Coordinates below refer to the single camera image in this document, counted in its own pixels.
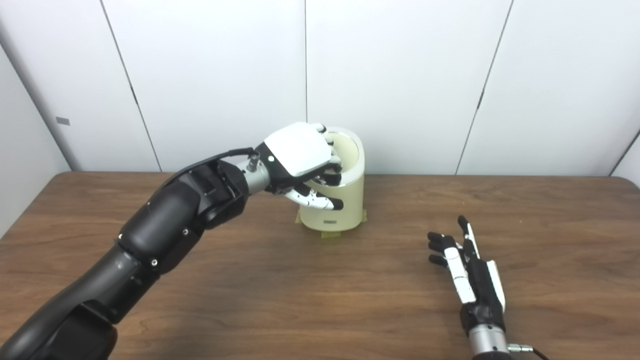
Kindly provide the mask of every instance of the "white wall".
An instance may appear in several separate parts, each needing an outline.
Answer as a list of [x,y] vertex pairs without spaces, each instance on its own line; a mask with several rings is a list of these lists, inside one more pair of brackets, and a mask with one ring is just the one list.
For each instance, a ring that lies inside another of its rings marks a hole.
[[306,120],[304,0],[104,5],[163,170]]
[[0,47],[0,237],[56,174],[69,169]]
[[510,0],[307,0],[309,122],[374,174],[454,174]]
[[516,0],[458,173],[608,175],[640,129],[639,14]]
[[2,0],[0,37],[74,169],[159,169],[99,0]]
[[613,176],[624,177],[640,187],[640,141],[634,141],[625,157],[622,159]]
[[[607,175],[640,129],[640,2],[515,0],[476,113],[510,4],[104,0],[164,170],[308,119],[368,173]],[[0,40],[72,165],[159,168],[100,1],[0,1]]]

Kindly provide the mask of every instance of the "robotic hand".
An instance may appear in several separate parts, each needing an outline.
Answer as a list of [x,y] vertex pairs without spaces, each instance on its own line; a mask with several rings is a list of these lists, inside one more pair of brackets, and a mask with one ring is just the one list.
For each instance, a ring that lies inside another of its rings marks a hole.
[[513,360],[510,352],[534,352],[548,360],[529,345],[507,344],[502,317],[506,301],[498,268],[495,261],[480,258],[467,219],[458,217],[458,224],[464,232],[462,245],[449,235],[427,234],[429,248],[438,253],[430,255],[429,261],[448,268],[451,273],[462,301],[460,321],[471,342],[473,360]]
[[[267,190],[305,206],[342,209],[341,200],[304,184],[340,181],[342,164],[325,131],[295,123],[255,149],[228,151],[171,176],[122,227],[111,250],[0,347],[0,360],[107,359],[117,340],[113,325],[205,230],[240,215],[251,194]],[[238,165],[222,160],[240,155],[248,158]]]

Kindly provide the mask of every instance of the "wooden table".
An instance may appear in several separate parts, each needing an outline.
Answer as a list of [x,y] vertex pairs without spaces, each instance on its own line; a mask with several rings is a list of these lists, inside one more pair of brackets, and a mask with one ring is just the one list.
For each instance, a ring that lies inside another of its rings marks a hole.
[[[80,276],[167,174],[55,177],[0,241],[0,341]],[[426,233],[472,222],[500,268],[508,340],[552,360],[640,359],[640,191],[618,178],[368,176],[337,239],[260,194],[118,326],[112,359],[470,359]],[[522,355],[519,359],[534,359]]]

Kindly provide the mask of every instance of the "gray sticker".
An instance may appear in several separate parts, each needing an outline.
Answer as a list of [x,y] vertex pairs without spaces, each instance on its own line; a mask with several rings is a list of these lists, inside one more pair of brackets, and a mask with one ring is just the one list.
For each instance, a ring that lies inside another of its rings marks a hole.
[[60,125],[71,126],[71,122],[69,122],[69,119],[67,119],[65,117],[57,117],[56,116],[56,122],[58,122]]

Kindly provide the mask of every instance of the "black robotic arm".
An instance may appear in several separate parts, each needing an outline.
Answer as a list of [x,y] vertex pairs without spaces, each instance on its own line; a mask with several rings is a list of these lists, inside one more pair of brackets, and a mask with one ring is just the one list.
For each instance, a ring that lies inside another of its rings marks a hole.
[[[295,123],[255,150],[228,151],[171,176],[122,227],[115,244],[78,280],[44,304],[0,347],[0,360],[102,360],[119,323],[161,275],[212,229],[240,215],[262,190],[296,202],[342,209],[342,201],[303,183],[340,170],[324,126]],[[291,154],[304,154],[292,157]],[[233,165],[223,159],[246,156]],[[313,196],[317,201],[306,201]]]

